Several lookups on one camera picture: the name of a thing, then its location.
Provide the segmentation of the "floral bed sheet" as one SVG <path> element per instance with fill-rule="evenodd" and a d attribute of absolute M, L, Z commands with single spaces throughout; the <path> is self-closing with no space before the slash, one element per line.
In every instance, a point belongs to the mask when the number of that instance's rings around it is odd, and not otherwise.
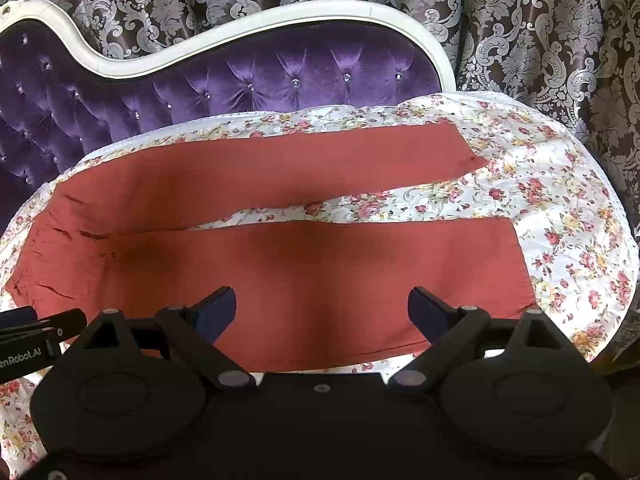
<path fill-rule="evenodd" d="M 26 200 L 1 240 L 1 307 L 19 307 L 6 288 L 35 218 L 56 186 L 82 170 L 146 148 L 180 142 L 424 126 L 451 122 L 484 166 L 440 183 L 394 188 L 321 204 L 326 223 L 508 219 L 540 307 L 587 359 L 606 346 L 634 296 L 638 246 L 610 181 L 561 124 L 502 94 L 444 93 L 398 105 L 334 105 L 292 113 L 247 112 L 160 128 L 100 148 Z M 390 374 L 420 351 L 312 370 Z"/>

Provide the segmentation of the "grey damask curtain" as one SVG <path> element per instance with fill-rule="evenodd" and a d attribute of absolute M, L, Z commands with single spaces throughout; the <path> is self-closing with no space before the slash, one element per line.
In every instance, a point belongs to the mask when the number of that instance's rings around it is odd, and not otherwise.
<path fill-rule="evenodd" d="M 137 58 L 307 0 L 50 0 L 110 58 Z M 639 220 L 639 0 L 363 0 L 411 15 L 464 90 L 498 90 L 574 130 Z"/>

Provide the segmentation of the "purple tufted headboard white frame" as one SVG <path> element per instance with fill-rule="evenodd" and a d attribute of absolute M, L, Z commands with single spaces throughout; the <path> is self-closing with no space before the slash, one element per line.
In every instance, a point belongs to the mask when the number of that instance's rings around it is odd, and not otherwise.
<path fill-rule="evenodd" d="M 48 0 L 1 9 L 1 218 L 99 148 L 233 113 L 397 104 L 456 90 L 444 48 L 389 6 L 317 0 L 115 60 Z"/>

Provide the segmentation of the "rust red pants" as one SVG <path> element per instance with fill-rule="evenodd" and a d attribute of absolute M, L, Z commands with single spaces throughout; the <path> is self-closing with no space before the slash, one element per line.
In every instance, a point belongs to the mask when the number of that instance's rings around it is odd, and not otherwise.
<path fill-rule="evenodd" d="M 512 223 L 326 223 L 321 204 L 483 166 L 451 122 L 146 148 L 59 183 L 6 288 L 42 315 L 146 318 L 230 286 L 218 347 L 252 372 L 399 356 L 425 344 L 407 313 L 416 286 L 497 318 L 534 304 Z"/>

